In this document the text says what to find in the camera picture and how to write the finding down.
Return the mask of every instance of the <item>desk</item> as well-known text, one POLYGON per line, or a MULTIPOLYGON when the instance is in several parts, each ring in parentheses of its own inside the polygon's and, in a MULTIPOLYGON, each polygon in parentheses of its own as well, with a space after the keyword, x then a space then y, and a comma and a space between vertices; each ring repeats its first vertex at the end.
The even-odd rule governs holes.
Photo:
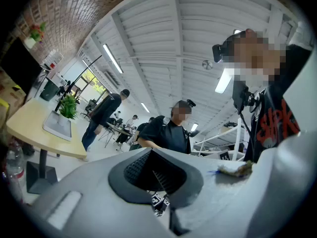
POLYGON ((99 141, 100 139, 102 139, 102 138, 104 138, 104 137, 107 136, 105 148, 106 148, 106 146, 108 145, 108 143, 110 142, 110 140, 112 139, 112 137, 113 137, 113 135, 114 135, 115 132, 119 132, 119 133, 121 133, 121 134, 131 136, 129 133, 123 131, 122 129, 119 129, 118 127, 112 125, 111 123, 107 122, 107 124, 109 125, 109 127, 110 127, 113 131, 109 131, 107 135, 105 135, 105 134, 106 134, 106 132, 105 132, 105 133, 98 139, 98 141, 99 141))
POLYGON ((54 167, 46 166, 47 152, 84 159, 87 154, 78 136, 76 125, 71 123, 71 141, 59 138, 43 129, 51 109, 36 99, 22 106, 7 122, 7 131, 16 138, 40 147, 40 163, 27 162, 26 183, 28 193, 42 194, 57 182, 54 167))

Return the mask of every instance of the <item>white ceiling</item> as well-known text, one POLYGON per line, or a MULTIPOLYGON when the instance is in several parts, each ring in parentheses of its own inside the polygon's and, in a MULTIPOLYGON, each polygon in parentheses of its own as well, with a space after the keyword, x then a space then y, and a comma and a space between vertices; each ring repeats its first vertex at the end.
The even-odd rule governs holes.
MULTIPOLYGON (((196 103, 185 127, 194 122, 206 135, 227 121, 237 121, 232 102, 233 81, 223 94, 214 90, 224 66, 214 63, 212 46, 234 29, 268 33, 288 41, 295 16, 276 0, 126 0, 91 32, 81 55, 94 66, 112 92, 131 91, 129 100, 143 102, 153 115, 170 114, 180 99, 196 103), (103 44, 107 44, 123 74, 119 74, 103 44), (213 63, 205 70, 202 62, 213 63)), ((259 90, 261 84, 251 87, 259 90)), ((245 111, 246 120, 250 114, 245 111)))

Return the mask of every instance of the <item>red print on shirt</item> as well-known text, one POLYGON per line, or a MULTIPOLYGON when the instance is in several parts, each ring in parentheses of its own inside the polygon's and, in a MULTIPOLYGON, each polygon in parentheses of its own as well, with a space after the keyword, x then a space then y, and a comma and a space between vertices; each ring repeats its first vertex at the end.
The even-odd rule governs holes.
POLYGON ((299 127, 294 118, 291 118, 293 113, 289 109, 284 99, 281 102, 282 110, 274 110, 269 108, 267 114, 260 119, 261 129, 257 133, 257 140, 261 142, 265 148, 270 148, 280 143, 281 140, 289 135, 297 134, 299 127), (282 137, 278 136, 279 129, 282 130, 282 137))

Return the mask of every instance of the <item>cardboard box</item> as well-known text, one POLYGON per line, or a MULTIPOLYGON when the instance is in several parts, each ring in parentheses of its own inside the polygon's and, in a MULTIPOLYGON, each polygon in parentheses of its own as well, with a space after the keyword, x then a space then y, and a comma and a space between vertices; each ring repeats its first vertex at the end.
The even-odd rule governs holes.
POLYGON ((23 105, 26 94, 0 67, 0 142, 8 145, 11 135, 5 122, 23 105))

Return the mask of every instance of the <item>potted plant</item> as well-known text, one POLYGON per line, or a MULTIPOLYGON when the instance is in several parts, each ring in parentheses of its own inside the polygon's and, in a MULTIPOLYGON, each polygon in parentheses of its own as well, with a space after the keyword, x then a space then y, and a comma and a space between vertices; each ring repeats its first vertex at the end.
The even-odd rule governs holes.
POLYGON ((41 25, 34 25, 31 28, 30 36, 24 40, 24 44, 29 48, 33 48, 34 44, 37 42, 42 43, 45 31, 45 22, 41 25))
POLYGON ((59 109, 60 115, 57 123, 64 126, 68 119, 75 119, 77 117, 76 112, 76 100, 72 95, 66 95, 61 101, 61 108, 59 109))

